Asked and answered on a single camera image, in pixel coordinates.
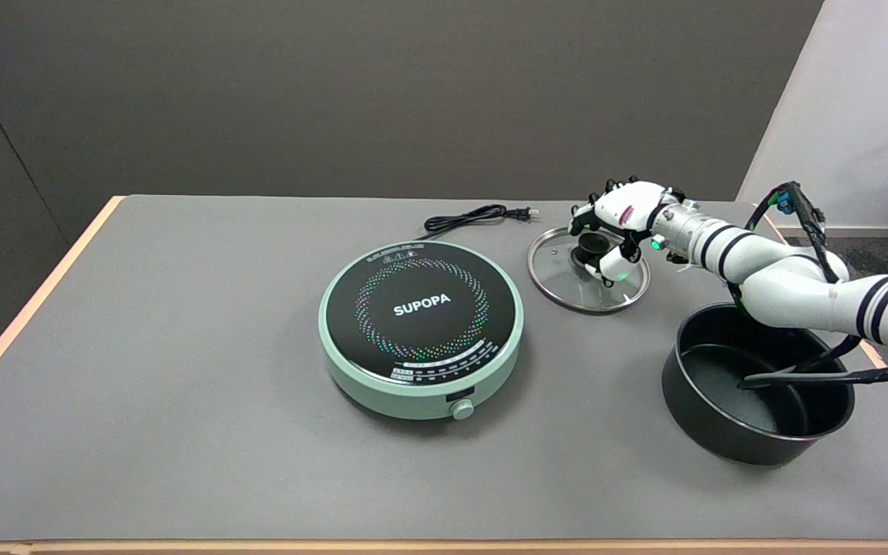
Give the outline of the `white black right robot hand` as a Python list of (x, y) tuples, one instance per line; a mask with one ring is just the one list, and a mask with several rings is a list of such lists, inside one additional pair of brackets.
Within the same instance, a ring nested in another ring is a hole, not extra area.
[(598, 197), (590, 194), (588, 203), (574, 205), (567, 226), (571, 236), (605, 228), (621, 237), (619, 246), (585, 262), (585, 271), (607, 288), (623, 281), (641, 260), (639, 245), (653, 235), (651, 228), (659, 211), (685, 200), (686, 193), (679, 187), (663, 187), (648, 180), (610, 180), (605, 193)]

